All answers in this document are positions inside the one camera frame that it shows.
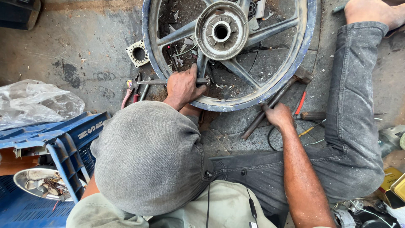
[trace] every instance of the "wheel spoke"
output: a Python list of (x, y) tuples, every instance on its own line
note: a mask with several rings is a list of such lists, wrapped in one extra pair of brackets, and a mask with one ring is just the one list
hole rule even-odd
[(259, 83), (252, 78), (252, 76), (241, 66), (236, 58), (232, 58), (229, 60), (221, 61), (223, 65), (225, 65), (229, 70), (231, 70), (234, 74), (240, 77), (243, 81), (245, 81), (249, 86), (251, 86), (254, 90), (260, 89)]
[(158, 46), (166, 46), (177, 40), (180, 40), (180, 39), (193, 35), (194, 29), (196, 27), (196, 23), (197, 23), (197, 20), (194, 20), (194, 21), (186, 24), (185, 26), (177, 29), (176, 31), (170, 33), (169, 35), (167, 35), (161, 39), (158, 39), (157, 40)]
[(239, 0), (239, 6), (242, 8), (243, 12), (247, 16), (249, 13), (250, 0)]
[(277, 24), (273, 24), (271, 26), (267, 26), (265, 28), (259, 29), (251, 34), (249, 34), (249, 38), (246, 41), (245, 47), (249, 47), (257, 42), (263, 41), (277, 33), (285, 31), (291, 27), (298, 25), (298, 18), (290, 18), (285, 21), (279, 22)]
[(203, 54), (201, 49), (198, 49), (197, 57), (197, 78), (203, 78), (205, 75), (205, 68), (207, 67), (208, 57)]

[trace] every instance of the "shirt sleeve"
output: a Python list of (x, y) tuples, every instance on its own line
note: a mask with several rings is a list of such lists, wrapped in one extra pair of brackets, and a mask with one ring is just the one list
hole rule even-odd
[(127, 213), (113, 206), (101, 193), (96, 193), (75, 205), (68, 216), (66, 227), (149, 228), (149, 224), (142, 216)]

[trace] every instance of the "blue plastic crate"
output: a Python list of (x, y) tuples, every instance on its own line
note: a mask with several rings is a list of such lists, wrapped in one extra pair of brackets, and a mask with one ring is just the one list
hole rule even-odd
[(18, 156), (33, 150), (50, 153), (73, 201), (78, 203), (84, 188), (77, 172), (83, 173), (85, 181), (90, 180), (95, 162), (90, 144), (103, 129), (103, 122), (109, 118), (108, 112), (84, 112), (64, 122), (0, 131), (0, 149), (14, 148)]
[(65, 227), (74, 202), (58, 202), (31, 195), (15, 185), (13, 175), (0, 176), (0, 227)]

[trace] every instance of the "plastic bag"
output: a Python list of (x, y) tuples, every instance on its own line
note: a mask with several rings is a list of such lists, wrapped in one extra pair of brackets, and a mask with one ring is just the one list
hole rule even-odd
[(83, 110), (82, 99), (52, 84), (28, 79), (0, 87), (0, 130), (64, 121)]

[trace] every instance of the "yellow handle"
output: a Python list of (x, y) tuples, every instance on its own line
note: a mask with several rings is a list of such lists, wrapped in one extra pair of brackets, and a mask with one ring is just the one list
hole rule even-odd
[(308, 133), (310, 130), (312, 130), (314, 127), (310, 127), (308, 130), (304, 131), (303, 133), (299, 134), (298, 137), (301, 137), (303, 135), (305, 135), (306, 133)]

